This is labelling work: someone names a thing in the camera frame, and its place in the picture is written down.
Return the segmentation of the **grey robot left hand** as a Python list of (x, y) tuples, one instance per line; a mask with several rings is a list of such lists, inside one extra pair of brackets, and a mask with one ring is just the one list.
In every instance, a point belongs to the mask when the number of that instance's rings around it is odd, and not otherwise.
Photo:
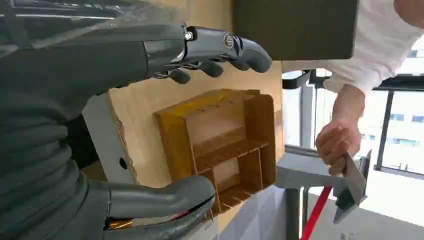
[(4, 9), (10, 33), (0, 58), (0, 237), (3, 240), (176, 240), (215, 201), (211, 182), (162, 188), (88, 179), (65, 142), (88, 100), (149, 78), (186, 83), (183, 68), (214, 76), (218, 62), (258, 73), (272, 64), (257, 43), (171, 23), (110, 26), (23, 16)]

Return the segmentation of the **person's hand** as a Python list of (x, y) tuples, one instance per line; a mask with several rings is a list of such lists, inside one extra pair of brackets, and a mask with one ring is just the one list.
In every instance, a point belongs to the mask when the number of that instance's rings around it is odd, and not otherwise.
[(334, 118), (318, 134), (315, 146), (319, 157), (329, 167), (331, 176), (342, 174), (346, 156), (353, 157), (361, 147), (362, 135), (357, 120)]

